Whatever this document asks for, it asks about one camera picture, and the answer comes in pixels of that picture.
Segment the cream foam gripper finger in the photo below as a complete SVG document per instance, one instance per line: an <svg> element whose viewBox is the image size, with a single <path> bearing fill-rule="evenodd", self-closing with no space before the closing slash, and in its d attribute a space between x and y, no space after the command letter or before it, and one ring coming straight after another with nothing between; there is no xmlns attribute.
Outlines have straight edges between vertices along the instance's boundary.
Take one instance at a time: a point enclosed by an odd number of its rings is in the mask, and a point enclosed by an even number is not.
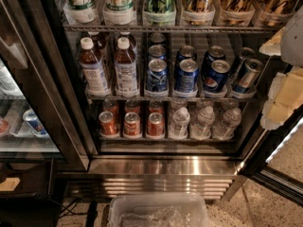
<svg viewBox="0 0 303 227"><path fill-rule="evenodd" d="M258 52L267 56L280 56L280 43L284 30L285 27L280 29L270 40L259 48Z"/></svg>
<svg viewBox="0 0 303 227"><path fill-rule="evenodd" d="M260 125L265 130L276 130L302 104L303 68L295 66L287 74L277 73L262 109Z"/></svg>

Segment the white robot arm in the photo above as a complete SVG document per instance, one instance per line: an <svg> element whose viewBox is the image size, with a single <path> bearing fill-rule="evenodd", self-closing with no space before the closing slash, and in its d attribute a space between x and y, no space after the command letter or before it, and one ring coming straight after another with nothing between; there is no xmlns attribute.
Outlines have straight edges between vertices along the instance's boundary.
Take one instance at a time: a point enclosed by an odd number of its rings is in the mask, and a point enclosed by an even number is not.
<svg viewBox="0 0 303 227"><path fill-rule="evenodd" d="M303 8L258 51L280 56L293 67L287 74L276 74L262 109L260 125L276 130L303 104Z"/></svg>

